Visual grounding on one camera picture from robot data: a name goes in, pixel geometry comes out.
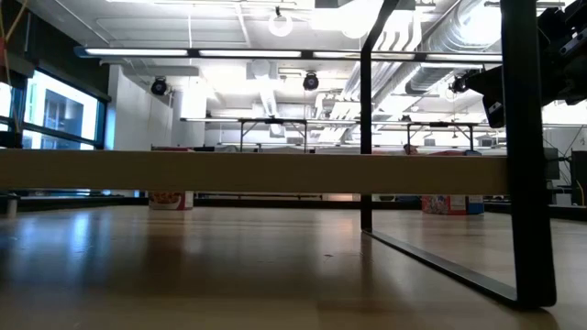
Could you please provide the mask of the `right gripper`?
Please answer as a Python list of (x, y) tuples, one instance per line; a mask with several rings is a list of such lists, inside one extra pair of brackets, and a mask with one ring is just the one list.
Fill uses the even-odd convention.
[[(586, 0), (549, 7), (537, 18), (541, 104), (586, 99)], [(466, 87), (482, 95), (491, 128), (503, 126), (502, 66), (469, 71)]]

